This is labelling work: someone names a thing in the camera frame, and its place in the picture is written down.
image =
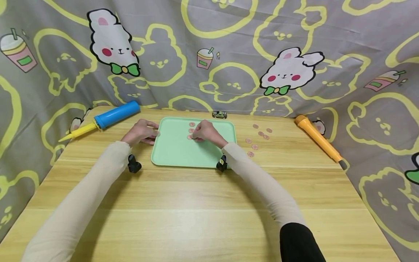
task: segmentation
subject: toy car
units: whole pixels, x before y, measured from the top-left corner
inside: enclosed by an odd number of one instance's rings
[[[214,111],[214,112],[212,112],[212,117],[213,118],[226,119],[227,118],[227,113],[224,112],[224,111]]]

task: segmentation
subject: black phone holder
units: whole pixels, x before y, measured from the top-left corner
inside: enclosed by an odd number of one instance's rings
[[[225,155],[220,158],[216,167],[221,173],[227,169],[227,157]]]
[[[131,173],[137,173],[142,168],[142,165],[137,162],[133,154],[128,156],[128,170]]]

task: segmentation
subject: mint green plastic tray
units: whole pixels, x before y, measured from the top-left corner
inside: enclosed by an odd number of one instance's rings
[[[208,141],[188,140],[189,128],[196,128],[203,119],[165,117],[160,122],[160,135],[156,138],[151,153],[151,162],[157,166],[184,166],[215,168],[221,150]],[[226,120],[208,120],[228,141],[236,143],[233,123]]]

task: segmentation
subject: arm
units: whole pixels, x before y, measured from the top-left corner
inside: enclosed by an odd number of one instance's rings
[[[235,143],[228,143],[206,120],[197,126],[192,138],[197,142],[209,140],[221,148],[232,170],[259,195],[279,225],[282,261],[326,261],[294,198],[272,176],[255,164],[241,147]]]
[[[158,125],[140,119],[122,138],[107,147],[90,172],[66,196],[26,247],[23,262],[65,262],[71,256],[109,188],[128,164],[131,147],[154,144]]]

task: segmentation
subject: beige sleeve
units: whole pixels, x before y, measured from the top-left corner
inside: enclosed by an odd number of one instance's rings
[[[125,142],[118,141],[107,147],[29,242],[23,262],[70,261],[99,204],[126,168],[130,152]]]
[[[231,169],[260,196],[271,216],[279,224],[294,222],[306,225],[294,198],[260,166],[255,164],[235,143],[228,143],[223,149]]]

